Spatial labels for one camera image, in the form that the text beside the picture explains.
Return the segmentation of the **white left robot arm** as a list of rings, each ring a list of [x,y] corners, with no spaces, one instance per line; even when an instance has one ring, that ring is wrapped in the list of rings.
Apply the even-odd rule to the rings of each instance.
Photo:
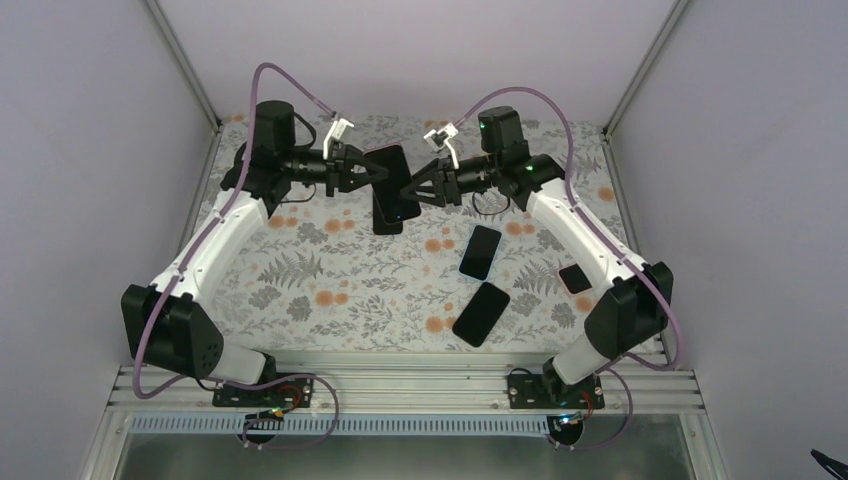
[[[205,309],[230,264],[252,235],[265,226],[292,186],[322,185],[327,195],[349,193],[385,179],[383,167],[361,149],[343,142],[352,122],[334,115],[324,138],[313,126],[309,142],[297,144],[295,124],[303,118],[284,101],[256,106],[245,143],[236,151],[207,217],[169,266],[148,285],[130,285],[121,311],[134,361],[133,389],[141,368],[151,365],[178,378],[238,384],[255,405],[278,391],[272,358],[227,341]]]

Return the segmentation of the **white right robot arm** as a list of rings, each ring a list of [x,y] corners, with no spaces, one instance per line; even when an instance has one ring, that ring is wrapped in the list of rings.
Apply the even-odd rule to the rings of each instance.
[[[446,151],[416,172],[401,194],[434,206],[460,204],[463,195],[497,189],[540,222],[576,261],[599,300],[584,332],[543,366],[541,391],[555,407],[580,393],[580,382],[630,355],[672,322],[673,275],[663,263],[648,264],[618,241],[572,189],[560,164],[533,155],[518,112],[495,107],[478,116],[483,154],[461,160],[452,144],[457,127],[427,132],[425,142]]]

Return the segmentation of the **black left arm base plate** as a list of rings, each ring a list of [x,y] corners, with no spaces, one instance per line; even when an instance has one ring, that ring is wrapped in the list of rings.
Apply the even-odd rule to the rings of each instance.
[[[213,394],[212,405],[219,408],[308,408],[314,383],[312,377],[303,376],[263,390],[247,390],[225,384]]]

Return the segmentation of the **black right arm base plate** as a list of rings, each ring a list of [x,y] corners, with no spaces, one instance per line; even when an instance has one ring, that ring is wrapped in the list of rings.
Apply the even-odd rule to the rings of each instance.
[[[506,376],[510,408],[516,410],[604,409],[600,378],[591,375],[575,385],[554,380],[553,375],[514,369]]]

